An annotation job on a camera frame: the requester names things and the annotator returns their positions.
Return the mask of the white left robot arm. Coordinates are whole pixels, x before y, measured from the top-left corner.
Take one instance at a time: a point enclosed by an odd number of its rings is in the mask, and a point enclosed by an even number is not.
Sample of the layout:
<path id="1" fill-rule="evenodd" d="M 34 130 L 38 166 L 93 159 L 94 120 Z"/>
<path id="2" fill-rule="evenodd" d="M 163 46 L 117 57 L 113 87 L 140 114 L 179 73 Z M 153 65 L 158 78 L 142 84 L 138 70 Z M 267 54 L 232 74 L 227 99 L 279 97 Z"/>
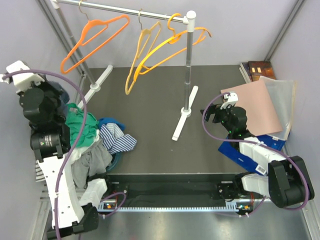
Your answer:
<path id="1" fill-rule="evenodd" d="M 53 86 L 47 76 L 70 82 L 60 74 L 30 69 L 21 60 L 8 65 L 0 80 L 14 84 L 23 115 L 29 121 L 30 147 L 43 172 L 52 208 L 51 229 L 46 237 L 60 240 L 96 230 L 101 198 L 109 198 L 114 187 L 99 175 L 78 198 L 69 160 L 75 145 L 70 143 L 66 125 L 64 89 Z"/>

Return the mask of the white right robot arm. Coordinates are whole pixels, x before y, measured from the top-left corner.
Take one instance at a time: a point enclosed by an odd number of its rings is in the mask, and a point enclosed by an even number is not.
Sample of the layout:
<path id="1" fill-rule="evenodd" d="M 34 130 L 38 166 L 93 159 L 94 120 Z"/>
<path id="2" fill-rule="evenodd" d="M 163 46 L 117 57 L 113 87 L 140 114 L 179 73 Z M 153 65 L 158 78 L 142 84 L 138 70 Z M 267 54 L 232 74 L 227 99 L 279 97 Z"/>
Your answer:
<path id="1" fill-rule="evenodd" d="M 247 128 L 247 113 L 242 107 L 211 104 L 200 110 L 203 121 L 213 116 L 228 131 L 219 152 L 244 168 L 233 180 L 233 192 L 245 198 L 251 192 L 271 199 L 279 208 L 312 200 L 315 191 L 304 160 L 299 156 L 285 157 L 269 147 Z"/>

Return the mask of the navy blue tank top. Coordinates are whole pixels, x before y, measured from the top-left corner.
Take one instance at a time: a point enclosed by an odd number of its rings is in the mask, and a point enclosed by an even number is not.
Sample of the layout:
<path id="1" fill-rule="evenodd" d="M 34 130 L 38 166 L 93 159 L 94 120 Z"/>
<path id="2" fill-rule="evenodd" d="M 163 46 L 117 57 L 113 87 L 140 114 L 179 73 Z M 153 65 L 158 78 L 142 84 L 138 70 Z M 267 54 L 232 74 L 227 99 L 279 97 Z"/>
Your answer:
<path id="1" fill-rule="evenodd" d="M 63 104 L 66 105 L 70 101 L 70 96 L 68 92 L 58 82 L 49 81 L 49 83 L 61 93 L 60 100 Z"/>

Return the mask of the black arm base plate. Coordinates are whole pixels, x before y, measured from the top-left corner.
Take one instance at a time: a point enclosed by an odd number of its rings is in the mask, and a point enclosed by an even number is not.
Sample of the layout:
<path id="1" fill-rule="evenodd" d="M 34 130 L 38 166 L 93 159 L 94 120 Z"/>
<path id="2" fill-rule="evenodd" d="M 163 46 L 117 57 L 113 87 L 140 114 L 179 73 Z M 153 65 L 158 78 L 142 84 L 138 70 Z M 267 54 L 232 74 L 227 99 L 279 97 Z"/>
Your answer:
<path id="1" fill-rule="evenodd" d="M 234 173 L 108 174 L 108 193 L 123 192 L 125 207 L 211 207 L 249 199 L 237 192 Z"/>

